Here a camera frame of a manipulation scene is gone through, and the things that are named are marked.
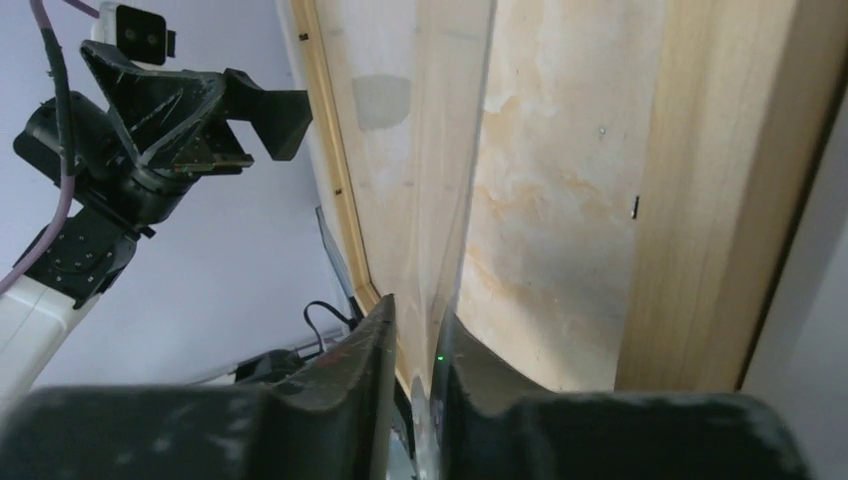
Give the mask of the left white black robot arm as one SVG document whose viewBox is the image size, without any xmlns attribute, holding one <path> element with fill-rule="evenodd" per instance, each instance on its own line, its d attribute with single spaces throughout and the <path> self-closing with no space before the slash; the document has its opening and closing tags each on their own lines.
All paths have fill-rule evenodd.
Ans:
<svg viewBox="0 0 848 480">
<path fill-rule="evenodd" d="M 61 84 L 13 143 L 60 198 L 1 284 L 3 410 L 201 178 L 253 164 L 232 122 L 250 124 L 273 160 L 290 161 L 313 119 L 306 91 L 266 90 L 240 70 L 147 69 L 92 40 L 80 53 L 107 107 Z"/>
</svg>

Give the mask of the clear acrylic sheet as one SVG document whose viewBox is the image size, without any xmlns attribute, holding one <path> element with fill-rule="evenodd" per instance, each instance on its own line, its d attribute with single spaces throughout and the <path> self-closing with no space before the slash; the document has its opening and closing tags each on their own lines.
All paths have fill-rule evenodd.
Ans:
<svg viewBox="0 0 848 480">
<path fill-rule="evenodd" d="M 396 370 L 410 399 L 416 467 L 440 479 L 433 370 L 459 290 L 495 5 L 314 8 L 370 282 L 395 301 Z"/>
</svg>

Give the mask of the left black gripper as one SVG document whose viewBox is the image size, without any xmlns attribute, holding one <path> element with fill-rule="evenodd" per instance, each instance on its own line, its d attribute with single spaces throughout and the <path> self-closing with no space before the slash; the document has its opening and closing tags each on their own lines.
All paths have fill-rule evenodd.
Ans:
<svg viewBox="0 0 848 480">
<path fill-rule="evenodd" d="M 210 121 L 221 100 L 221 115 L 250 123 L 275 161 L 294 159 L 313 119 L 306 90 L 265 90 L 241 70 L 148 70 L 92 40 L 80 54 L 115 125 L 99 131 L 99 195 L 132 226 L 166 220 L 201 177 L 253 165 L 228 123 Z"/>
</svg>

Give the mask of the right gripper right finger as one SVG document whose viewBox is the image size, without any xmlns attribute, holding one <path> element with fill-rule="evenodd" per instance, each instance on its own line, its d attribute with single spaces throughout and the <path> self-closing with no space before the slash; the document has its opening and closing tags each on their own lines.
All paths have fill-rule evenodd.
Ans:
<svg viewBox="0 0 848 480">
<path fill-rule="evenodd" d="M 433 411 L 444 479 L 810 479 L 791 429 L 727 392 L 554 392 L 444 308 Z"/>
</svg>

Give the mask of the light wooden picture frame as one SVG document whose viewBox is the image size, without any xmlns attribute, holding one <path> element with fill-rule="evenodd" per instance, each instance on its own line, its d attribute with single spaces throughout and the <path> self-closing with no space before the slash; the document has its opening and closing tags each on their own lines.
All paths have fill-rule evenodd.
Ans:
<svg viewBox="0 0 848 480">
<path fill-rule="evenodd" d="M 370 310 L 316 2 L 278 8 L 319 195 Z M 550 390 L 736 389 L 841 94 L 846 3 L 491 2 L 452 310 Z"/>
</svg>

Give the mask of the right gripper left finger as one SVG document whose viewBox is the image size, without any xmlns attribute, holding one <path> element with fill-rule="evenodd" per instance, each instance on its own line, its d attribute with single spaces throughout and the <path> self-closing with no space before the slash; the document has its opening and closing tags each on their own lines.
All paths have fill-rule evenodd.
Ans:
<svg viewBox="0 0 848 480">
<path fill-rule="evenodd" d="M 396 312 L 274 384 L 34 391 L 1 429 L 5 479 L 382 479 Z"/>
</svg>

